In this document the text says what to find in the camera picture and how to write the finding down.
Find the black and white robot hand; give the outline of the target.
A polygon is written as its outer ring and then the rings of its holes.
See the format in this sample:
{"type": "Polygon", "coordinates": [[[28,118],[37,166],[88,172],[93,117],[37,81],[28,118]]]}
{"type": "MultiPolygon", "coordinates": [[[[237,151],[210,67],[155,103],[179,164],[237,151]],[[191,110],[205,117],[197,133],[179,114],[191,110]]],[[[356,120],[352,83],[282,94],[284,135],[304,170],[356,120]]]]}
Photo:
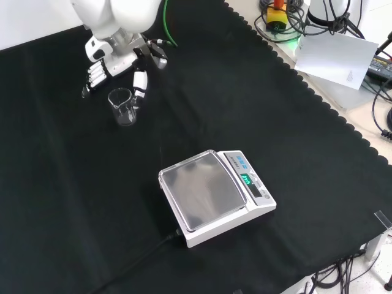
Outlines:
{"type": "Polygon", "coordinates": [[[134,34],[130,40],[117,43],[115,39],[99,40],[91,37],[85,45],[86,54],[92,65],[86,71],[86,84],[81,96],[87,98],[91,92],[104,84],[109,78],[115,78],[127,71],[134,72],[131,92],[131,106],[139,109],[145,98],[148,86],[147,60],[152,60],[156,67],[163,69],[168,58],[163,46],[174,47],[174,43],[164,39],[147,39],[142,34],[134,34]]]}

